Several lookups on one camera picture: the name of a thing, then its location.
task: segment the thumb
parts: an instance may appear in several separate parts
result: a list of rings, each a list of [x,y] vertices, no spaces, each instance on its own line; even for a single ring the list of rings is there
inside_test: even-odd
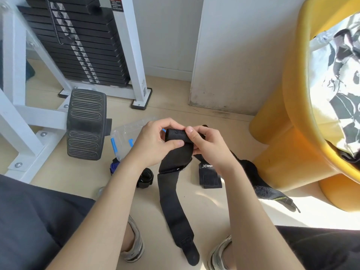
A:
[[[185,132],[190,140],[193,141],[196,146],[198,146],[198,148],[200,148],[201,145],[206,142],[191,126],[186,127]]]
[[[169,152],[171,150],[184,146],[184,144],[185,143],[183,140],[169,140],[164,143],[164,146],[166,147],[166,150]]]

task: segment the white baseboard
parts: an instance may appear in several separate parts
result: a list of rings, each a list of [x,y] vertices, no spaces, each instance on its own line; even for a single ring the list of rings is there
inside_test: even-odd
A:
[[[171,78],[171,79],[180,80],[180,81],[191,81],[191,79],[193,77],[192,72],[182,71],[182,70],[174,70],[174,69],[163,68],[163,67],[145,66],[144,70],[145,70],[145,75],[161,77],[161,78]]]

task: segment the white metal frame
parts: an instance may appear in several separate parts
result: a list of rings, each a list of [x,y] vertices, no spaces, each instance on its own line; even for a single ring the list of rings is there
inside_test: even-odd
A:
[[[3,19],[3,90],[0,89],[0,134],[19,152],[5,174],[30,183],[66,132],[67,109],[72,89],[91,89],[109,96],[134,99],[145,107],[147,89],[133,0],[122,0],[124,13],[114,11],[132,85],[125,88],[67,80],[26,23],[17,5],[25,0],[0,0]],[[26,45],[31,45],[63,87],[67,99],[57,110],[25,105]],[[44,127],[34,133],[29,125]]]

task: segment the shoe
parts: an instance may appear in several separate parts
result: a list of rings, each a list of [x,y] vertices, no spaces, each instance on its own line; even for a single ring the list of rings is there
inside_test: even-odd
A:
[[[134,240],[134,244],[133,247],[130,249],[130,251],[128,252],[121,252],[120,256],[122,256],[122,258],[128,262],[128,263],[134,263],[136,262],[138,259],[141,258],[141,256],[144,253],[144,243],[143,240],[141,238],[140,235],[140,231],[136,225],[136,223],[134,222],[133,218],[131,216],[129,216],[129,220],[128,220],[134,234],[135,234],[135,240]]]
[[[207,260],[207,266],[209,270],[227,270],[224,263],[223,252],[225,248],[231,243],[231,235],[217,245],[214,250],[210,253]]]

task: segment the person's right hand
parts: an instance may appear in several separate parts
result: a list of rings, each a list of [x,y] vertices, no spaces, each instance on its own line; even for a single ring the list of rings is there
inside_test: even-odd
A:
[[[196,145],[193,154],[202,154],[204,159],[214,166],[217,173],[221,173],[234,165],[239,165],[220,132],[204,126],[186,127],[186,134]]]

